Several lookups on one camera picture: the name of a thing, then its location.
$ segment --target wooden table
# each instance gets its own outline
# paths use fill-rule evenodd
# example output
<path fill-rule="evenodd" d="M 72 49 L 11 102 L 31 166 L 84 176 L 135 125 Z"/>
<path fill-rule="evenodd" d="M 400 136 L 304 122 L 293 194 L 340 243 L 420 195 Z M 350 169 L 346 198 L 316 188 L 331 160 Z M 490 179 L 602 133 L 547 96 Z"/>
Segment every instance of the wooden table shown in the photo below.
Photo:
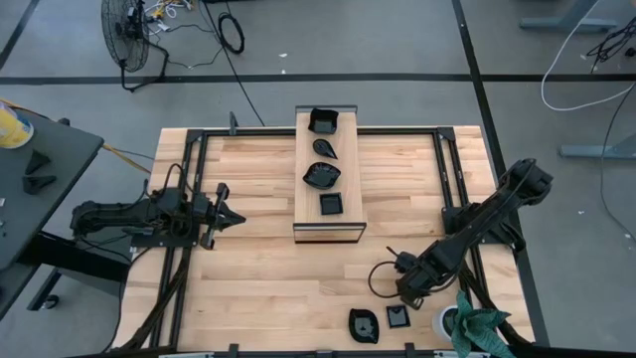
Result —
<path fill-rule="evenodd" d="M 470 200 L 495 190 L 488 154 L 478 126 L 454 127 Z M 159 139 L 150 185 L 159 188 L 168 167 L 183 157 L 186 128 L 165 128 Z M 217 235 L 213 251 L 192 254 L 179 350 L 402 350 L 449 348 L 431 328 L 432 315 L 454 304 L 458 284 L 408 310 L 411 327 L 389 329 L 386 306 L 398 298 L 371 294 L 367 276 L 376 263 L 391 260 L 385 249 L 418 255 L 443 235 L 443 205 L 432 138 L 419 135 L 361 135 L 358 139 L 362 195 L 368 223 L 357 244 L 294 244 L 293 136 L 215 137 L 208 143 L 202 190 L 214 198 L 219 182 L 231 189 L 228 204 L 245 224 Z M 447 167 L 448 147 L 444 146 Z M 176 185 L 177 175 L 170 180 Z M 451 188 L 459 203 L 451 175 Z M 132 268 L 121 324 L 114 342 L 125 342 L 157 298 L 164 249 L 153 249 Z M 501 245 L 482 245 L 488 288 L 509 322 L 532 340 L 515 261 Z M 376 272 L 374 287 L 396 290 L 392 268 Z M 376 345 L 357 343 L 348 331 L 351 308 L 373 311 L 381 326 Z M 171 308 L 162 343 L 167 342 Z"/>

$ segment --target dark table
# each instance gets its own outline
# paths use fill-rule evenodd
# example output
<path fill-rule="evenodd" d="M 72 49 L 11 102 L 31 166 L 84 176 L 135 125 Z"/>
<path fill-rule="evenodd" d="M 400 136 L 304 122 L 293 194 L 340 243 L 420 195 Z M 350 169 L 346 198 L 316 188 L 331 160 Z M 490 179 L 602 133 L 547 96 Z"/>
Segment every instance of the dark table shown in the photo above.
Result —
<path fill-rule="evenodd" d="M 97 277 L 123 280 L 127 265 L 88 253 L 74 241 L 42 232 L 47 221 L 92 162 L 103 139 L 26 110 L 16 109 L 36 129 L 33 138 L 17 149 L 0 149 L 0 319 L 18 297 L 40 264 L 56 269 L 47 279 L 31 308 L 46 298 L 60 277 L 57 268 Z M 57 180 L 36 195 L 23 191 L 22 178 L 33 150 L 51 159 L 32 175 L 55 175 Z"/>

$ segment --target black bowl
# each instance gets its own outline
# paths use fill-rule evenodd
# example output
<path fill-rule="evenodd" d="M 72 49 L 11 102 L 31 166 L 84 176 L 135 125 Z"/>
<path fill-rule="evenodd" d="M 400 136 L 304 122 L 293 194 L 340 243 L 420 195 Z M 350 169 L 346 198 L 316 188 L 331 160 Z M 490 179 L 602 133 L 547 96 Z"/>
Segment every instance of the black bowl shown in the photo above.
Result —
<path fill-rule="evenodd" d="M 311 187 L 327 190 L 336 184 L 336 180 L 338 180 L 339 176 L 340 170 L 335 166 L 324 162 L 317 162 L 309 166 L 302 180 Z"/>

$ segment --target yellow container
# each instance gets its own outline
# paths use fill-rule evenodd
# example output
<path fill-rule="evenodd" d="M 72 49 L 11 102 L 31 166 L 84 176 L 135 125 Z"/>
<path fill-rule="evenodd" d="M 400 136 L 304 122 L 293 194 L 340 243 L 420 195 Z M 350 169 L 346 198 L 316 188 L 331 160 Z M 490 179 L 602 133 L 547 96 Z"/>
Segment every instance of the yellow container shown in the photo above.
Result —
<path fill-rule="evenodd" d="M 0 101 L 0 148 L 21 147 L 31 139 L 34 131 L 27 119 L 20 118 L 13 109 Z"/>

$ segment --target wooden board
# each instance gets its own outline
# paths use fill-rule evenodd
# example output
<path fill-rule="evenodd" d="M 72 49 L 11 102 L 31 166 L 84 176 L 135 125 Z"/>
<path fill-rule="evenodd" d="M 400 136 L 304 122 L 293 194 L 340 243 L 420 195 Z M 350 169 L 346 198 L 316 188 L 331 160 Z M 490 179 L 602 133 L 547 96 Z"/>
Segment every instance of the wooden board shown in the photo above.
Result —
<path fill-rule="evenodd" d="M 470 199 L 482 201 L 495 186 L 480 128 L 459 126 L 455 131 Z M 162 131 L 152 187 L 161 186 L 170 164 L 181 161 L 185 133 Z M 351 245 L 296 245 L 291 229 L 294 138 L 211 139 L 203 190 L 212 194 L 219 182 L 227 183 L 232 192 L 228 204 L 247 222 L 220 233 L 214 251 L 194 250 L 179 350 L 226 351 L 231 343 L 252 351 L 402 350 L 405 342 L 417 349 L 450 348 L 430 322 L 434 312 L 454 303 L 456 284 L 427 298 L 421 310 L 410 309 L 411 327 L 388 329 L 385 307 L 399 299 L 375 297 L 366 283 L 373 265 L 393 258 L 386 246 L 419 254 L 443 234 L 432 140 L 425 135 L 360 136 L 358 146 L 369 223 L 364 238 Z M 448 152 L 445 157 L 450 163 Z M 176 184 L 177 176 L 173 178 L 170 183 Z M 501 246 L 482 246 L 482 253 L 493 300 L 512 313 L 510 322 L 532 340 L 513 256 Z M 130 337 L 152 308 L 163 257 L 163 249 L 153 249 L 132 268 L 115 346 Z M 391 268 L 380 268 L 373 285 L 391 293 L 397 277 Z M 376 314 L 379 344 L 351 338 L 347 316 L 354 307 Z M 162 336 L 167 332 L 165 323 Z"/>
<path fill-rule="evenodd" d="M 334 134 L 316 134 L 309 126 L 310 113 L 296 114 L 296 174 L 295 174 L 295 220 L 294 223 L 362 223 L 362 192 L 360 185 L 360 163 L 358 161 L 358 125 L 354 112 L 338 115 L 338 130 Z M 326 139 L 333 146 L 338 159 L 316 154 L 313 142 Z M 309 166 L 316 162 L 331 164 L 341 171 L 333 188 L 318 190 L 303 181 Z M 320 194 L 341 193 L 344 213 L 320 214 Z"/>

